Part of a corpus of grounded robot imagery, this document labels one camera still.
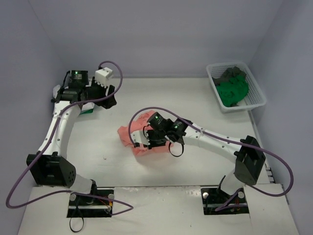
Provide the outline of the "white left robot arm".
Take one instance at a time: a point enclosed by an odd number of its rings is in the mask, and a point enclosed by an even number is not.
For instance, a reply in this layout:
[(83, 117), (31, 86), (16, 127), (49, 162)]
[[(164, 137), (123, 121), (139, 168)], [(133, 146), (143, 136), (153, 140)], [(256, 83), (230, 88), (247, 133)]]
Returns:
[(105, 109), (116, 105), (113, 92), (115, 87), (107, 82), (113, 76), (109, 68), (95, 72), (92, 80), (85, 70), (70, 72), (68, 86), (61, 86), (53, 98), (54, 111), (51, 125), (37, 154), (29, 154), (26, 164), (40, 186), (64, 187), (79, 192), (80, 200), (90, 206), (96, 203), (98, 193), (94, 180), (80, 176), (73, 164), (67, 160), (69, 138), (85, 101)]

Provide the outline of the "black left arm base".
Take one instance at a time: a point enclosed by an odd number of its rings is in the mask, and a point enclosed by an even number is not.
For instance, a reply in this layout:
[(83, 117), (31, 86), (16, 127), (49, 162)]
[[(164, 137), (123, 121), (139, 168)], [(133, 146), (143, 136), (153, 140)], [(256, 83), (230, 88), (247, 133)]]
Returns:
[(105, 218), (112, 216), (113, 202), (109, 198), (114, 198), (113, 189), (98, 189), (93, 198), (71, 194), (68, 202), (67, 218)]

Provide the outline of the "white t shirt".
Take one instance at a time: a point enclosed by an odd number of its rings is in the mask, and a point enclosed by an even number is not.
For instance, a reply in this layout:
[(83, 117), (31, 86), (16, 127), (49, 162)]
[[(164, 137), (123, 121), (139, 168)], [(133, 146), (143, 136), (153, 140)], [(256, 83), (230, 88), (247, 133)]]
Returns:
[[(53, 88), (53, 98), (56, 98), (57, 97), (57, 93), (58, 91), (60, 90), (61, 86), (60, 85), (57, 85)], [(81, 111), (84, 111), (84, 110), (89, 110), (89, 109), (93, 109), (94, 110), (94, 107), (95, 107), (95, 104), (93, 103), (87, 103), (87, 104), (84, 104), (82, 106), (82, 109)]]

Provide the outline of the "pink t shirt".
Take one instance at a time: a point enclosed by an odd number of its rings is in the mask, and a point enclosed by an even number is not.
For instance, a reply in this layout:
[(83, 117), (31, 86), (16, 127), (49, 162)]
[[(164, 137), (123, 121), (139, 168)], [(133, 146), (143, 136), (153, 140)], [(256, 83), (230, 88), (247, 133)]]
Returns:
[[(143, 127), (147, 125), (147, 120), (153, 113), (154, 113), (154, 110), (150, 110), (148, 112), (142, 113), (135, 121), (132, 121), (131, 133), (134, 131), (142, 130)], [(154, 153), (155, 154), (169, 153), (169, 150), (168, 150), (169, 143), (166, 143), (165, 146), (156, 147), (153, 149), (145, 148), (143, 147), (143, 145), (141, 145), (140, 147), (134, 148), (128, 135), (128, 126), (119, 127), (117, 130), (117, 133), (119, 135), (119, 138), (122, 144), (125, 147), (129, 147), (132, 150), (132, 153), (135, 157), (142, 157), (142, 156), (154, 154)]]

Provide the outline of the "white laundry basket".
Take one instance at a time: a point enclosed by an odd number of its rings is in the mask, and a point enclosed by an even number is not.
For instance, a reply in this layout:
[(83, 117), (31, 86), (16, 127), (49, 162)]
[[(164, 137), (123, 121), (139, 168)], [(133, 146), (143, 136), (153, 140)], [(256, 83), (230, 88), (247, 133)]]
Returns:
[[(229, 68), (238, 67), (241, 71), (246, 73), (246, 82), (248, 84), (248, 93), (247, 95), (237, 103), (234, 107), (226, 107), (222, 103), (216, 86), (214, 84), (214, 79), (220, 78), (223, 72)], [(209, 77), (209, 83), (213, 92), (215, 93), (215, 98), (219, 103), (220, 110), (223, 113), (232, 113), (240, 111), (250, 111), (255, 108), (264, 106), (266, 104), (266, 98), (260, 89), (257, 81), (255, 80), (253, 74), (251, 73), (247, 64), (241, 61), (232, 61), (224, 63), (214, 63), (206, 66), (206, 71)]]

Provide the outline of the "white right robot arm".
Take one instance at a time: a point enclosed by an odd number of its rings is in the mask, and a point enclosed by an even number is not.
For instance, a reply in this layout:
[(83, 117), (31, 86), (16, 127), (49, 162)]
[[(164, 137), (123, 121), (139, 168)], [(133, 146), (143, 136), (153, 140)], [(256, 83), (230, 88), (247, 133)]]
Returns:
[(148, 119), (150, 130), (142, 129), (148, 148), (163, 146), (166, 143), (178, 143), (182, 147), (196, 146), (208, 150), (230, 161), (234, 167), (220, 181), (216, 190), (217, 198), (229, 201), (234, 193), (244, 185), (255, 186), (265, 163), (265, 155), (260, 145), (252, 136), (236, 139), (217, 133), (209, 134), (193, 122), (177, 118), (165, 119), (155, 112)]

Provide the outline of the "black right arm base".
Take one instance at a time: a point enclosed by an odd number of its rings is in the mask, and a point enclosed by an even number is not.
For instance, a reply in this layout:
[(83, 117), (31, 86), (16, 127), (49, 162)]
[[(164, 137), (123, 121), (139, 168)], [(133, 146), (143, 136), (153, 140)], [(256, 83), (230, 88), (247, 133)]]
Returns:
[(204, 215), (249, 214), (243, 188), (234, 195), (228, 195), (217, 187), (201, 188), (201, 200)]

